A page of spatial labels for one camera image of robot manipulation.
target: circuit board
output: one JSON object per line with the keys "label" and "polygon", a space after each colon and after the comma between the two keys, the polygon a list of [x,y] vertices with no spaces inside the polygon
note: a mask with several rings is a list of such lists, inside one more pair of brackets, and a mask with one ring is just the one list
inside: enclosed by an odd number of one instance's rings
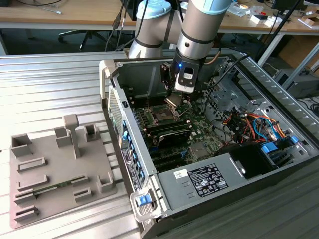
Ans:
{"label": "circuit board", "polygon": [[[133,114],[152,161],[159,172],[213,157],[223,145],[200,110],[190,103],[185,103],[177,109],[172,108],[169,104],[135,108]],[[170,146],[159,148],[154,139],[146,133],[146,128],[156,129],[166,125],[167,132],[171,132],[176,130],[176,127],[170,130],[169,125],[179,122],[187,124],[187,130],[190,131],[189,137],[182,143],[176,143],[174,140]]]}

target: chair wheel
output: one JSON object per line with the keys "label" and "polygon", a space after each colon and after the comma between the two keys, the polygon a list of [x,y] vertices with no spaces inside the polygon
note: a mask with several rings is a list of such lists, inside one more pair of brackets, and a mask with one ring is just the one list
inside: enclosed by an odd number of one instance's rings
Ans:
{"label": "chair wheel", "polygon": [[58,40],[59,40],[59,42],[61,42],[61,43],[64,43],[64,42],[65,42],[65,41],[63,40],[63,37],[62,37],[62,36],[59,37]]}

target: wooden desk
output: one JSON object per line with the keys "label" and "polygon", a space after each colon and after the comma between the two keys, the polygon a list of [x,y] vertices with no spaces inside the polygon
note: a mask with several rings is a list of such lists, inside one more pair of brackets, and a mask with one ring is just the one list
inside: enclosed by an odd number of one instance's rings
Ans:
{"label": "wooden desk", "polygon": [[[260,5],[268,15],[275,10],[265,4],[252,0],[248,6]],[[58,15],[40,8],[22,5],[13,0],[11,7],[0,8],[0,28],[22,29],[74,29],[74,30],[111,30],[112,23],[121,7],[120,0],[67,0],[60,8]],[[127,15],[125,30],[135,30],[135,22]],[[218,32],[242,34],[268,34],[270,29],[263,24],[254,24],[249,16],[238,17],[226,13]],[[311,30],[298,22],[297,17],[286,23],[267,49],[259,64],[263,64],[275,49],[284,35],[319,35],[319,31]]]}

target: robotic arm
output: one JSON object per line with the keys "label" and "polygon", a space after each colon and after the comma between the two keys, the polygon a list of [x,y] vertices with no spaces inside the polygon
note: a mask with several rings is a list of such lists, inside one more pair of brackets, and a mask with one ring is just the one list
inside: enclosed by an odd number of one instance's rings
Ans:
{"label": "robotic arm", "polygon": [[[137,29],[141,24],[145,4],[146,0],[139,5]],[[230,5],[231,0],[189,0],[182,23],[179,13],[172,11],[168,2],[149,0],[146,18],[130,48],[129,58],[161,57],[161,45],[164,41],[177,44],[174,61],[169,66],[173,78],[170,82],[175,82],[177,91],[193,93],[198,72],[205,64]]]}

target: motherboard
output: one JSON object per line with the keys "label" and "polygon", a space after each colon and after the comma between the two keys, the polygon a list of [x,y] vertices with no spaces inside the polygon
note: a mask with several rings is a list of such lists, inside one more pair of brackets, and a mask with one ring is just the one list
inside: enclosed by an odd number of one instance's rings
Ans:
{"label": "motherboard", "polygon": [[158,172],[213,157],[224,143],[202,110],[186,100],[147,104],[133,108],[133,115]]}

